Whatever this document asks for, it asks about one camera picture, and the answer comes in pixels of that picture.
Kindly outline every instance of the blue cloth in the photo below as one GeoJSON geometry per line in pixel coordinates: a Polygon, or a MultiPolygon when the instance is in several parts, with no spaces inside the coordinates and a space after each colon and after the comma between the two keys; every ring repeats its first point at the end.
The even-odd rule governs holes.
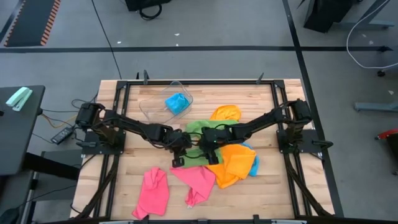
{"type": "Polygon", "coordinates": [[[167,108],[174,114],[177,115],[183,110],[187,109],[189,106],[189,101],[186,99],[182,93],[174,93],[171,97],[167,98],[166,101],[167,108]]]}
{"type": "MultiPolygon", "coordinates": [[[[246,142],[242,143],[241,145],[246,146],[253,150],[253,148],[246,142]]],[[[256,157],[254,158],[253,165],[251,166],[251,170],[249,172],[250,176],[252,177],[257,176],[257,171],[259,170],[259,164],[260,164],[260,159],[259,156],[256,155],[256,157]]]]}

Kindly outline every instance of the clear plastic container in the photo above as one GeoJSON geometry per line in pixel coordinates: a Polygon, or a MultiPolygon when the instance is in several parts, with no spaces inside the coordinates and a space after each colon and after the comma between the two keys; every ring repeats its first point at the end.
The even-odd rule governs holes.
{"type": "Polygon", "coordinates": [[[139,103],[139,107],[150,123],[170,124],[176,119],[179,119],[189,113],[192,102],[193,97],[191,94],[189,94],[187,89],[185,89],[185,87],[179,81],[173,81],[159,94],[149,98],[148,100],[142,100],[139,103]],[[170,98],[176,93],[182,93],[188,100],[188,106],[179,114],[173,114],[167,108],[165,103],[166,99],[170,98]]]}

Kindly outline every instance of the blue object in container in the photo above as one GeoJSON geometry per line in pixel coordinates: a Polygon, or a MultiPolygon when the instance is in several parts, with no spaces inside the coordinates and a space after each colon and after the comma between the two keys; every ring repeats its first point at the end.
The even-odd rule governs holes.
{"type": "Polygon", "coordinates": [[[171,97],[167,98],[166,101],[167,108],[174,114],[177,115],[183,110],[187,109],[189,106],[189,101],[186,99],[182,93],[174,93],[171,97]]]}

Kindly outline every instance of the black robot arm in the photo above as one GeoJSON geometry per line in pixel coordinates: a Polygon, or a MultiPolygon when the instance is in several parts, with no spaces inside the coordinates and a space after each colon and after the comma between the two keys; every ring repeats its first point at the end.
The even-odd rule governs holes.
{"type": "MultiPolygon", "coordinates": [[[[203,127],[198,146],[203,151],[203,156],[209,160],[209,164],[218,164],[215,149],[227,144],[242,143],[253,133],[277,123],[288,124],[286,140],[292,146],[296,146],[302,140],[301,130],[309,122],[311,116],[307,103],[302,100],[290,101],[248,123],[222,125],[223,129],[203,127]],[[287,107],[291,108],[292,119],[283,114],[287,107]]],[[[76,118],[76,124],[84,131],[91,129],[102,142],[110,146],[117,146],[120,143],[114,128],[138,134],[154,147],[172,152],[174,167],[184,164],[182,156],[186,154],[186,149],[193,146],[190,133],[181,129],[174,130],[163,124],[145,124],[117,114],[115,111],[106,110],[103,105],[97,103],[83,104],[76,118]],[[100,112],[103,110],[105,110],[104,118],[100,120],[100,112]]]]}

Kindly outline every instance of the pink towel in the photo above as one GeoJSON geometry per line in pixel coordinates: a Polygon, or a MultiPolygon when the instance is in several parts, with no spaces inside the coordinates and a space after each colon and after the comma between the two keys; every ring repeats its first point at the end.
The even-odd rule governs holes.
{"type": "Polygon", "coordinates": [[[159,167],[153,167],[144,174],[138,205],[132,215],[139,220],[145,218],[149,213],[164,215],[168,200],[169,186],[166,172],[159,167]]]}
{"type": "Polygon", "coordinates": [[[182,182],[190,186],[185,202],[193,207],[195,204],[206,201],[214,186],[216,175],[206,167],[170,168],[171,173],[182,182]]]}

